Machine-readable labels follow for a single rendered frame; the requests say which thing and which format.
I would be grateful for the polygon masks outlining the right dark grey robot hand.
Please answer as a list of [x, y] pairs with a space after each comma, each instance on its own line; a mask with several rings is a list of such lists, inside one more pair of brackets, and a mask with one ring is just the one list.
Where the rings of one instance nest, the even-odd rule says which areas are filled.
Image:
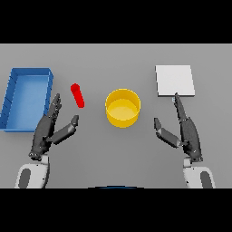
[[172, 148], [177, 149], [181, 147], [183, 152], [190, 156], [191, 162], [201, 162], [203, 157], [196, 125], [194, 121], [187, 116], [177, 93], [175, 93], [174, 106], [176, 107], [179, 120], [180, 138], [163, 128], [158, 118], [154, 119], [156, 135], [160, 140], [169, 144]]

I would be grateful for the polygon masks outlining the left dark grey robot hand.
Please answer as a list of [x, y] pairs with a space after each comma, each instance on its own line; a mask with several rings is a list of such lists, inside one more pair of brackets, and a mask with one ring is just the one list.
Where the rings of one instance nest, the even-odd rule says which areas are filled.
[[71, 121], [62, 129], [54, 131], [61, 108], [61, 97], [57, 93], [49, 106], [48, 112], [39, 120], [34, 132], [33, 144], [29, 152], [29, 157], [32, 160], [41, 160], [42, 156], [49, 151], [52, 144], [57, 145], [76, 132], [79, 120], [78, 115], [74, 115]]

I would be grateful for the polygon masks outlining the red beaker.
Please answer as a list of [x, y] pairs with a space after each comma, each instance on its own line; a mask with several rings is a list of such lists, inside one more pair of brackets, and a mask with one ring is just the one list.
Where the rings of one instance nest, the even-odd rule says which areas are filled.
[[78, 83], [73, 83], [71, 85], [71, 92], [75, 102], [79, 108], [83, 108], [85, 106], [84, 99], [82, 97], [82, 91], [80, 85]]

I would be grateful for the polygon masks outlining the pale square measuring scale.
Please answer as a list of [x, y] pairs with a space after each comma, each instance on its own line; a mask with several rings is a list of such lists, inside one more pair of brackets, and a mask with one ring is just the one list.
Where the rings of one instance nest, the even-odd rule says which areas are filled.
[[189, 65], [156, 65], [155, 77], [159, 97], [194, 96], [195, 89]]

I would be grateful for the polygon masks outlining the yellow bowl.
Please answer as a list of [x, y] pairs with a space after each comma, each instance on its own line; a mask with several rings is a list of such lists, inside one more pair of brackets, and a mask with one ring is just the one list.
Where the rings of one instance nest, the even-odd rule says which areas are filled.
[[105, 114], [111, 125], [125, 129], [133, 125], [140, 115], [140, 97], [129, 89], [117, 89], [105, 100]]

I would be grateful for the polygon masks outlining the blue tray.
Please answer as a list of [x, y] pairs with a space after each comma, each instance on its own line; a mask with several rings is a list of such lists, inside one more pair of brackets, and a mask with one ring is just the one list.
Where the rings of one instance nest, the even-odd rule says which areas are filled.
[[50, 68], [12, 68], [0, 111], [0, 131], [34, 132], [48, 112], [52, 88]]

